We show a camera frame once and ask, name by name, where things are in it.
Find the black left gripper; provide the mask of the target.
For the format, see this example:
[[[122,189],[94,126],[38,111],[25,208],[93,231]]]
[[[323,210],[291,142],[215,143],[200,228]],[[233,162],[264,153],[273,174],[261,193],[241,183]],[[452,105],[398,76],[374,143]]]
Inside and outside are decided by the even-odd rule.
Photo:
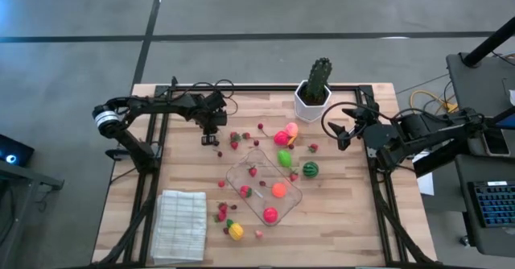
[[[203,94],[192,94],[194,107],[190,109],[189,118],[192,119],[202,130],[203,137],[201,144],[210,144],[208,135],[212,136],[212,145],[219,146],[220,141],[214,134],[218,131],[218,126],[227,125],[227,106],[224,95],[219,91],[214,91],[208,96]]]

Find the grey metal stand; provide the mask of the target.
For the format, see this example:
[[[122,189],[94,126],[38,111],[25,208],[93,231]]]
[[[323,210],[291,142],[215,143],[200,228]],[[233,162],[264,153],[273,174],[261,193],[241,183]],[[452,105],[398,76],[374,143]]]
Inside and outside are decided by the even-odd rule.
[[[2,161],[0,161],[0,176],[5,176],[12,180],[21,180],[22,184],[26,185],[25,191],[18,200],[14,200],[12,226],[8,229],[4,241],[0,242],[0,269],[7,269],[10,256],[14,253],[21,240],[29,209],[34,204],[39,187],[47,185],[51,190],[58,191],[63,188],[64,180]]]

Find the grey desk top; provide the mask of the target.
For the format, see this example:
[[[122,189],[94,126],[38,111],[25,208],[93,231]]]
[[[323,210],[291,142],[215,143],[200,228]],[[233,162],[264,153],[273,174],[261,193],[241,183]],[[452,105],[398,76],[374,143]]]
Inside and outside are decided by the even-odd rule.
[[[510,93],[515,92],[515,60],[485,57],[470,68],[460,54],[451,54],[446,62],[460,108],[494,118],[513,107]]]

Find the black computer with blue light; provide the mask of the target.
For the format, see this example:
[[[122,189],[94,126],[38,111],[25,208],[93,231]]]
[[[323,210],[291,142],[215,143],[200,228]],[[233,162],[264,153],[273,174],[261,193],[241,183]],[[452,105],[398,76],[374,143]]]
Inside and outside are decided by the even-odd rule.
[[[26,167],[35,149],[0,134],[0,160],[8,164]]]

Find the clear plastic container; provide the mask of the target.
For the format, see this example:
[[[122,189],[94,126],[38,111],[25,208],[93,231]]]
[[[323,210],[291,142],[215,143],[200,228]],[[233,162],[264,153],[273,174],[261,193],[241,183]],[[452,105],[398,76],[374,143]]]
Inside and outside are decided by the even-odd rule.
[[[255,177],[249,174],[251,167],[257,169]],[[262,150],[258,149],[249,152],[236,162],[227,171],[226,180],[266,226],[276,226],[303,199],[301,190],[290,182],[290,178],[286,177]],[[259,184],[261,180],[266,182],[266,186]],[[276,198],[272,195],[271,189],[275,183],[286,185],[287,193],[283,198]],[[240,187],[242,185],[252,188],[253,194],[250,198],[241,197]],[[278,220],[274,224],[267,224],[263,220],[263,211],[267,207],[274,207],[278,211]]]

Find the black smartphone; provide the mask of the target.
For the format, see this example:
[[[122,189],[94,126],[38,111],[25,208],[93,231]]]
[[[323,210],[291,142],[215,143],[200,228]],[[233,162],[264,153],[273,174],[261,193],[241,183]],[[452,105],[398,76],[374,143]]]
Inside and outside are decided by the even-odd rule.
[[[483,143],[488,155],[510,156],[510,150],[501,129],[490,129],[483,133]]]

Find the black backlit keyboard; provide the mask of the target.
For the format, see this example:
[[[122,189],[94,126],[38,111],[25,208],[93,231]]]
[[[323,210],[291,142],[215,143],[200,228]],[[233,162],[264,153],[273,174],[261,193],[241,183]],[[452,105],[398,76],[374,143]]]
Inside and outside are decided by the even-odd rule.
[[[515,227],[515,180],[469,182],[468,191],[482,227]]]

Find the black pole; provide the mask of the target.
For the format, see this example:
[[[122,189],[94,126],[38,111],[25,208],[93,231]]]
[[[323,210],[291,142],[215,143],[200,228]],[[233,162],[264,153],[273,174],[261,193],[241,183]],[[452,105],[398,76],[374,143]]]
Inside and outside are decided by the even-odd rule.
[[[462,63],[467,67],[475,67],[488,54],[501,46],[505,41],[515,34],[515,16],[512,17],[501,28],[491,34],[483,43],[476,47],[466,56],[461,56]]]

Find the white paper sheet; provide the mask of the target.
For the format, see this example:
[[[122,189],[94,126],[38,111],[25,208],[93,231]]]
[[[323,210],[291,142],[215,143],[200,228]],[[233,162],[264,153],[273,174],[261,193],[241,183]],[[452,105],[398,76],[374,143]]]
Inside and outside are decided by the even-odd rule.
[[[413,164],[416,164],[420,159],[426,157],[429,155],[428,151],[422,151],[418,153],[412,160]],[[434,196],[435,194],[435,188],[434,188],[434,181],[433,181],[433,173],[429,172],[424,176],[418,176],[417,177],[418,182],[418,188],[419,192],[422,195],[427,196]]]

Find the grey keyboard desk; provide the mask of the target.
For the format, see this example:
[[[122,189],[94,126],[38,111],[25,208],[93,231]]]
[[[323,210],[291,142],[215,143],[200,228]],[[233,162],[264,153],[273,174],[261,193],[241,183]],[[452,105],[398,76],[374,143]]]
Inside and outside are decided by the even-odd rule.
[[[469,182],[515,180],[515,160],[458,155],[455,166],[466,208],[471,245],[483,255],[515,258],[515,227],[482,227],[468,191]]]

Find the white hexagonal plant pot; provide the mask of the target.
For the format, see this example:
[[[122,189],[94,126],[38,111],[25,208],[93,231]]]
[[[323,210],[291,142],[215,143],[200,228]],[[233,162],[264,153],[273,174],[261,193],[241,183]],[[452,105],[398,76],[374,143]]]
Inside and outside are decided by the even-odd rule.
[[[314,122],[319,119],[323,112],[328,108],[329,100],[332,96],[332,91],[327,86],[325,86],[323,103],[318,106],[311,106],[308,105],[300,96],[301,91],[305,88],[306,85],[307,80],[303,80],[295,90],[295,116],[304,122]]]

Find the yellow toy fruit green top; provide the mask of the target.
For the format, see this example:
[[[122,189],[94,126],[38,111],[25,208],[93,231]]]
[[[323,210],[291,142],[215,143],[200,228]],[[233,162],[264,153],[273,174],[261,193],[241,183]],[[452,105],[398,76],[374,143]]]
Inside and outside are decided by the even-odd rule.
[[[245,233],[243,227],[232,219],[226,220],[226,229],[228,235],[234,241],[240,241]]]

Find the green artificial cactus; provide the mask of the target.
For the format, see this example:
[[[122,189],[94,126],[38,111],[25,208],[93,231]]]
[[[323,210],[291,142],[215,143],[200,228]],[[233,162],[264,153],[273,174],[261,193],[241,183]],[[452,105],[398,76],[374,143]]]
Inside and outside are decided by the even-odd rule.
[[[310,101],[320,102],[325,94],[325,85],[332,72],[332,63],[328,58],[319,58],[311,67],[306,87],[306,97]]]

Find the black aluminium table frame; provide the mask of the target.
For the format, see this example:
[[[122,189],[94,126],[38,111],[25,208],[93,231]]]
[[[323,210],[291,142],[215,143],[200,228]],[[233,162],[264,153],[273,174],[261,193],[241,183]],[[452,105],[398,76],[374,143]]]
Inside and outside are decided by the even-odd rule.
[[[233,241],[219,224],[208,223],[206,267],[377,267],[399,257],[398,237],[377,216],[364,145],[353,141],[340,151],[319,123],[300,123],[293,162],[314,160],[321,174],[295,181],[303,199],[276,226],[264,226],[234,189],[219,188],[229,167],[253,150],[250,140],[233,150],[231,132],[249,132],[266,156],[274,159],[271,135],[295,120],[293,84],[224,85],[223,90],[231,99],[228,123],[218,134],[222,157],[213,151],[215,147],[201,144],[202,131],[194,122],[161,114],[134,120],[130,132],[154,145],[161,156],[157,170],[150,174],[135,172],[128,159],[115,163],[93,269],[152,266],[155,199],[165,188],[205,192],[209,213],[225,201],[230,216],[243,226],[243,239]],[[270,137],[259,131],[258,123]],[[313,143],[319,146],[316,153],[308,150]],[[256,238],[256,230],[263,232],[263,238]]]

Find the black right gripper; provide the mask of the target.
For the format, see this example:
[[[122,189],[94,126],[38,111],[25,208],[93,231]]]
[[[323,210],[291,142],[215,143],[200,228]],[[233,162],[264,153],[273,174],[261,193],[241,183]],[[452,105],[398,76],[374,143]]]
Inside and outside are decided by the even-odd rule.
[[[345,151],[351,144],[351,138],[362,139],[367,147],[370,157],[375,157],[383,147],[390,145],[399,137],[397,128],[391,124],[383,124],[377,111],[357,107],[355,109],[342,108],[341,111],[355,120],[355,126],[350,133],[344,126],[328,122],[328,126],[336,135],[337,146]]]

